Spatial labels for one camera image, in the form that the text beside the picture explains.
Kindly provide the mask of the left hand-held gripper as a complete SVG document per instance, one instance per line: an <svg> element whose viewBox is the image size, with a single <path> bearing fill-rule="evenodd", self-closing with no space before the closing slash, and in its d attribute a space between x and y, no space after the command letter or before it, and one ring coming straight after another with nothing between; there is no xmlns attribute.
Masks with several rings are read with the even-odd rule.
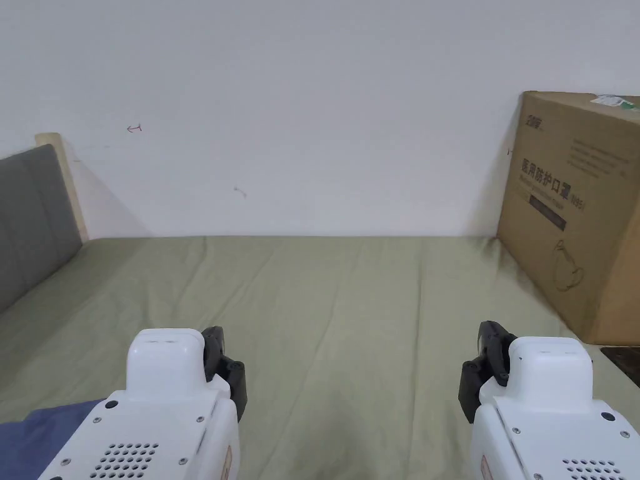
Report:
<svg viewBox="0 0 640 480"><path fill-rule="evenodd" d="M95 405L41 479L237 479L246 370L221 326L143 329L126 387Z"/></svg>

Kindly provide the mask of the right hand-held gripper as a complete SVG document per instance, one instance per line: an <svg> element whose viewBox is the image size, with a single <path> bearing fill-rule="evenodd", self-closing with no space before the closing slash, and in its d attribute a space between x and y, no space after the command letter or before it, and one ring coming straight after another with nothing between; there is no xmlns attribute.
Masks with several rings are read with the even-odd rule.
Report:
<svg viewBox="0 0 640 480"><path fill-rule="evenodd" d="M484 321L462 364L473 479L638 479L639 434L593 396L593 363L566 337L519 337Z"/></svg>

